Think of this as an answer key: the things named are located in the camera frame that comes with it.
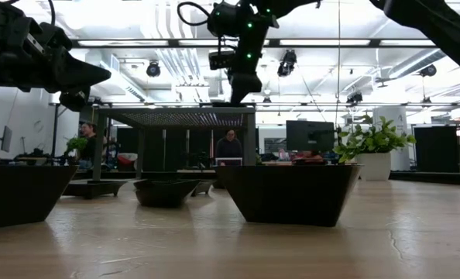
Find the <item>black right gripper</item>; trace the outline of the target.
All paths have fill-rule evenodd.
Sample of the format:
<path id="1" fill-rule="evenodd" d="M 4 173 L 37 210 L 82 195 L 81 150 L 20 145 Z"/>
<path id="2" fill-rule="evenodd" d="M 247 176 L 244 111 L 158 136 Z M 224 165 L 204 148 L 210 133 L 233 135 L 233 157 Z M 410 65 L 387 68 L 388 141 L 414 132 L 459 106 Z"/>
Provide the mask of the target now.
<path id="1" fill-rule="evenodd" d="M 229 70 L 229 80 L 232 87 L 232 105 L 254 105 L 256 97 L 250 92 L 259 92 L 262 82 L 256 68 L 262 57 L 265 40 L 241 38 Z M 242 93 L 249 93 L 242 98 Z"/>

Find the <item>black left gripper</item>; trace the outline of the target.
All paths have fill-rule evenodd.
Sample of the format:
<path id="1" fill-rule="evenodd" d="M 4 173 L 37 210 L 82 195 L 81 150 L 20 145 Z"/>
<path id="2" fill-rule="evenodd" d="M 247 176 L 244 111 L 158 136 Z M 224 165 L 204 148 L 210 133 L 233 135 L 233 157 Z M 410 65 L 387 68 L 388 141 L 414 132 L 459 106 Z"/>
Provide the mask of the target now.
<path id="1" fill-rule="evenodd" d="M 24 84 L 58 93 L 61 105 L 79 112 L 88 103 L 90 87 L 108 80 L 112 74 L 74 58 L 70 54 L 72 42 L 60 27 L 46 22 L 38 27 L 27 37 L 30 61 Z"/>

